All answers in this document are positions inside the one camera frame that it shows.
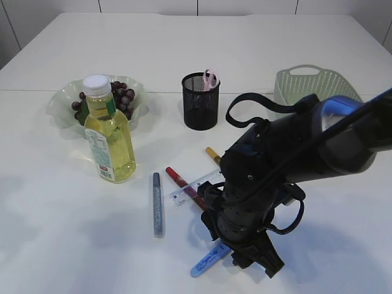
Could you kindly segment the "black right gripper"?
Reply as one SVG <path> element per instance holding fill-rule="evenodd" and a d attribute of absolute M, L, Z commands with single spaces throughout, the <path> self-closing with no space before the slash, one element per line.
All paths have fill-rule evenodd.
<path fill-rule="evenodd" d="M 247 189 L 228 181 L 217 184 L 207 181 L 198 187 L 197 194 L 207 206 L 201 220 L 213 240 L 219 239 L 231 248 L 233 266 L 246 269 L 258 263 L 269 278 L 283 268 L 284 262 L 266 232 L 271 228 L 277 193 L 262 191 L 248 202 L 227 206 L 241 201 Z"/>

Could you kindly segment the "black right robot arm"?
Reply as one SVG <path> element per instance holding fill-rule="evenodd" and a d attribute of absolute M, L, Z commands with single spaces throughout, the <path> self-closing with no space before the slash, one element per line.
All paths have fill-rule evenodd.
<path fill-rule="evenodd" d="M 279 205 L 302 203 L 300 183 L 362 173 L 377 153 L 391 149 L 391 91 L 368 102 L 346 96 L 320 100 L 315 94 L 291 106 L 249 92 L 234 102 L 253 101 L 281 114 L 226 120 L 245 133 L 220 160 L 221 183 L 203 183 L 198 195 L 207 209 L 201 219 L 212 239 L 232 250 L 233 264 L 258 263 L 269 277 L 284 266 L 268 232 L 285 235 L 300 223 L 304 208 L 285 228 L 273 224 Z"/>

